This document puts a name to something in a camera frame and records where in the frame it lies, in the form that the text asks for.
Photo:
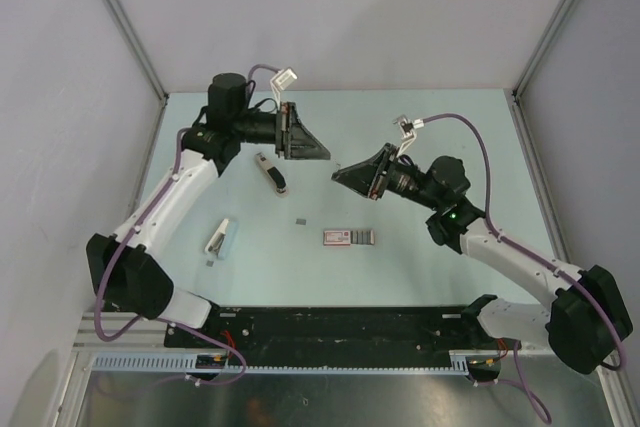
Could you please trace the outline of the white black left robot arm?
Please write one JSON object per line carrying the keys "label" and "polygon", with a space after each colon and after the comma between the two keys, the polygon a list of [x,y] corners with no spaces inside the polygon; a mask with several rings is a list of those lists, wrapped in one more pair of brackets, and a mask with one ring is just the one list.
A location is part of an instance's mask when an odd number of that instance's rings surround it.
{"label": "white black left robot arm", "polygon": [[330,159],[300,121],[295,104],[282,99],[296,73],[292,68],[272,73],[272,112],[251,106],[252,75],[214,76],[206,105],[191,126],[178,131],[173,164],[150,197],[112,234],[90,238],[86,253],[98,307],[110,303],[136,319],[186,325],[187,336],[202,347],[219,339],[221,323],[210,315],[211,302],[176,287],[159,258],[193,204],[243,145],[271,145],[286,160]]}

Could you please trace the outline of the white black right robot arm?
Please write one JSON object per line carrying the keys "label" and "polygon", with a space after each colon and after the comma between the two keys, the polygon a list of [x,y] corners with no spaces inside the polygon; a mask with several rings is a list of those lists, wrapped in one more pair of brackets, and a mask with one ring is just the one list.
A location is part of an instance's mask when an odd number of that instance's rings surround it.
{"label": "white black right robot arm", "polygon": [[462,311],[461,335],[473,348],[508,338],[551,349],[568,367],[589,374],[606,367],[633,331],[613,275],[595,265],[581,269],[545,257],[502,232],[466,197],[470,182],[461,160],[440,156],[422,171],[385,144],[373,157],[334,172],[332,180],[362,197],[386,192],[432,210],[432,240],[475,259],[527,291],[534,303],[512,303],[485,294]]}

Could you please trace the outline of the beige black small stapler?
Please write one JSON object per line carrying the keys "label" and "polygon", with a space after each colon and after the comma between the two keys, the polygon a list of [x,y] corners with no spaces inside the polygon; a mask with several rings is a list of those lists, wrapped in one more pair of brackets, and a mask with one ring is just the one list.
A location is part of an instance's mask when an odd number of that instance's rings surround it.
{"label": "beige black small stapler", "polygon": [[289,189],[281,171],[262,152],[256,153],[254,158],[256,165],[270,182],[275,194],[279,197],[286,197],[289,194]]}

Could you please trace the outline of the red staple box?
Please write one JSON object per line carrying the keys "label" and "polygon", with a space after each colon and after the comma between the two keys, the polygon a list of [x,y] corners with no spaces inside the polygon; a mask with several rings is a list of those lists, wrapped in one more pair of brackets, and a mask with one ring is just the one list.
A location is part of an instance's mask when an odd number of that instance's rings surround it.
{"label": "red staple box", "polygon": [[375,243],[375,232],[372,229],[329,229],[323,231],[324,246],[373,246]]}

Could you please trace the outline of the light blue white stapler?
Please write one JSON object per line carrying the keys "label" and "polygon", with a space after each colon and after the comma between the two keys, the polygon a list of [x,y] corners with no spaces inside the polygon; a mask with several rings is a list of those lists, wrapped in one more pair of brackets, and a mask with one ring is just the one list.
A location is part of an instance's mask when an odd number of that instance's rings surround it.
{"label": "light blue white stapler", "polygon": [[225,260],[231,251],[238,229],[238,222],[224,218],[204,247],[204,253],[217,260]]}

